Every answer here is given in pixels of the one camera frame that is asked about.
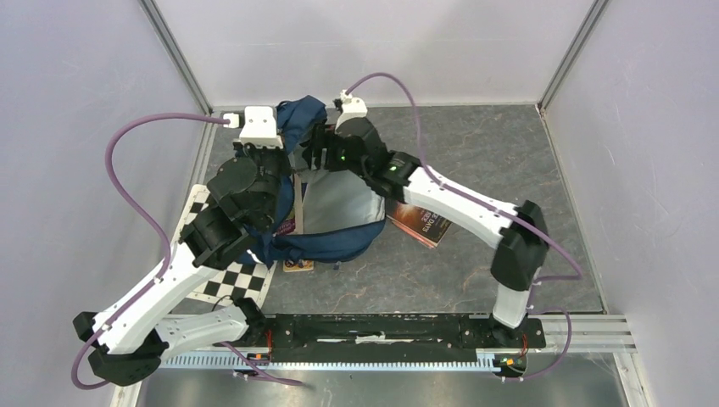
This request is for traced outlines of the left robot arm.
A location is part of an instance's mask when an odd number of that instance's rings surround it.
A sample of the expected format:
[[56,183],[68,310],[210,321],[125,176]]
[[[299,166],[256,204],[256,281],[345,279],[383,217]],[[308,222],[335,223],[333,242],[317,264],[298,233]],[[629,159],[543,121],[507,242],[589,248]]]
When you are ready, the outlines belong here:
[[135,384],[166,360],[198,348],[236,341],[252,346],[265,338],[265,317],[242,295],[203,315],[173,319],[169,313],[242,255],[259,256],[254,246],[276,223],[281,182],[289,174],[283,148],[244,145],[208,182],[208,206],[166,244],[156,269],[105,311],[76,316],[81,355],[102,385]]

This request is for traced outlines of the navy blue backpack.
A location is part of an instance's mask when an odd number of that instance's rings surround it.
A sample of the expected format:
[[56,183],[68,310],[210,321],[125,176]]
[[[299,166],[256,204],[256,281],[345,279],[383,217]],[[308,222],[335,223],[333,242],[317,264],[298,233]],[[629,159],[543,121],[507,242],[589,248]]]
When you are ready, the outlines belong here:
[[327,119],[326,105],[312,96],[282,101],[276,106],[277,129],[284,137],[290,168],[304,188],[302,232],[282,235],[279,226],[251,233],[257,242],[241,254],[243,265],[311,260],[347,262],[363,254],[382,232],[385,199],[352,172],[312,170],[301,157],[300,144],[314,124]]

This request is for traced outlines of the purple Treehouse book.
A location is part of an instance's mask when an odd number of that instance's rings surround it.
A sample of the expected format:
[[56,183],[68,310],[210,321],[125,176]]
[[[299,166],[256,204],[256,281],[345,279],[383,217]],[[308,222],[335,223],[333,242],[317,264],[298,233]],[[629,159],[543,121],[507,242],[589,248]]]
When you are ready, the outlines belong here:
[[294,216],[288,216],[276,229],[275,234],[285,236],[296,231],[297,222]]

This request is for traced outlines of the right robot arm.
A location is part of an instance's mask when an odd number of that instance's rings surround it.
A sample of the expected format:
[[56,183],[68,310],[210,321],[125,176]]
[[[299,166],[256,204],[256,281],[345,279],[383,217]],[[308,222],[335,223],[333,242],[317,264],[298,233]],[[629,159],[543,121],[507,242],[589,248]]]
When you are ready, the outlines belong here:
[[427,209],[493,248],[490,271],[499,289],[490,336],[501,346],[523,336],[531,286],[549,251],[547,225],[536,203],[496,201],[433,175],[417,157],[388,149],[366,118],[316,124],[300,145],[312,170],[350,171],[378,195]]

